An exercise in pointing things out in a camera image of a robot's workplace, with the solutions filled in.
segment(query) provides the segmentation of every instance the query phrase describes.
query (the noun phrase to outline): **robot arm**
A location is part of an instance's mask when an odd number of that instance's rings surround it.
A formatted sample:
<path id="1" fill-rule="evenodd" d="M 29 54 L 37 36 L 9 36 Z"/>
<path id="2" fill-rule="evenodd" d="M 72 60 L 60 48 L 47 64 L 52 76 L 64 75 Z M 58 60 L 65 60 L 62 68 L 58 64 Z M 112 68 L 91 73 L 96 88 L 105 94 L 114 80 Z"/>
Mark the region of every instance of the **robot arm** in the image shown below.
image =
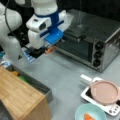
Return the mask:
<path id="1" fill-rule="evenodd" d="M 50 47 L 58 42 L 69 27 L 66 11 L 58 12 L 56 0 L 15 0 L 17 4 L 31 4 L 35 14 L 27 22 L 29 41 L 33 48 Z"/>

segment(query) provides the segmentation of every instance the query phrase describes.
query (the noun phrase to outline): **wooden cutting board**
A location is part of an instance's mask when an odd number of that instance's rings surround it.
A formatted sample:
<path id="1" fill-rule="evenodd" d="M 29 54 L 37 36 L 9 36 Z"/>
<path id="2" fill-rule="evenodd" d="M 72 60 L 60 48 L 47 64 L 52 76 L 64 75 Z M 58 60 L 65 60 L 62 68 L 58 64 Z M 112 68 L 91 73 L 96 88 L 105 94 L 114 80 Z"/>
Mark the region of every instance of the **wooden cutting board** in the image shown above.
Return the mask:
<path id="1" fill-rule="evenodd" d="M 50 120 L 46 97 L 0 66 L 0 99 L 14 120 Z"/>

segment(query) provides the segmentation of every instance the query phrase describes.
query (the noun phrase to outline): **table surface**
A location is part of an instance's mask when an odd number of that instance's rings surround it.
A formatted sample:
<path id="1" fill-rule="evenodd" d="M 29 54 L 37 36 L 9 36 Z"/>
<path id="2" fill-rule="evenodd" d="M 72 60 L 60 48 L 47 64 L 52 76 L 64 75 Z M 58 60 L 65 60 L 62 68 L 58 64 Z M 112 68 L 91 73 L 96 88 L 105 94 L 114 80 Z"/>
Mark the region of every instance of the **table surface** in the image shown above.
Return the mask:
<path id="1" fill-rule="evenodd" d="M 58 52 L 42 55 L 23 71 L 52 89 L 54 100 L 50 103 L 52 120 L 75 120 L 77 108 L 87 103 L 80 97 L 85 84 L 80 81 L 80 75 L 100 77 L 110 80 L 120 86 L 120 55 L 103 72 L 93 69 Z M 108 120 L 119 120 L 107 115 Z"/>

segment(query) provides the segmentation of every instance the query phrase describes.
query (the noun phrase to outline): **food item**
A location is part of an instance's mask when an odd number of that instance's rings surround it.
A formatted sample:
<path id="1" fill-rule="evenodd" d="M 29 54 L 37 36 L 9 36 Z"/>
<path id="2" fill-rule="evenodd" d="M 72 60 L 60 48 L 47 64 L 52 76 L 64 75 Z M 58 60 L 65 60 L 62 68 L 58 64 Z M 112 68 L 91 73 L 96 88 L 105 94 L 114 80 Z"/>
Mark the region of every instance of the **food item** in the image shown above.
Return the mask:
<path id="1" fill-rule="evenodd" d="M 15 76 L 19 76 L 19 73 L 17 71 L 12 71 L 12 74 L 15 75 Z"/>
<path id="2" fill-rule="evenodd" d="M 84 120 L 95 120 L 89 114 L 84 114 Z"/>
<path id="3" fill-rule="evenodd" d="M 25 76 L 20 75 L 19 78 L 29 84 L 28 79 Z"/>

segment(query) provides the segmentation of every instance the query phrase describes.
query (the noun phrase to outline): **brown object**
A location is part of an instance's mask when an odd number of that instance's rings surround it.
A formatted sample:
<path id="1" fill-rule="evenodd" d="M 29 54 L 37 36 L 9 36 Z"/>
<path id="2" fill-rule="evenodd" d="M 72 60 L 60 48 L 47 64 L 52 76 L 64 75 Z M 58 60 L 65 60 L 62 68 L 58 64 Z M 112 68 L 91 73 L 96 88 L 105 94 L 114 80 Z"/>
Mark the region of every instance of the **brown object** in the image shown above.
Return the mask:
<path id="1" fill-rule="evenodd" d="M 114 104 L 120 98 L 119 88 L 112 82 L 106 80 L 94 82 L 90 88 L 93 99 L 103 105 Z"/>
<path id="2" fill-rule="evenodd" d="M 0 99 L 14 120 L 51 120 L 46 97 L 1 66 Z"/>
<path id="3" fill-rule="evenodd" d="M 15 76 L 19 76 L 19 73 L 17 71 L 12 71 L 11 73 L 13 73 Z"/>

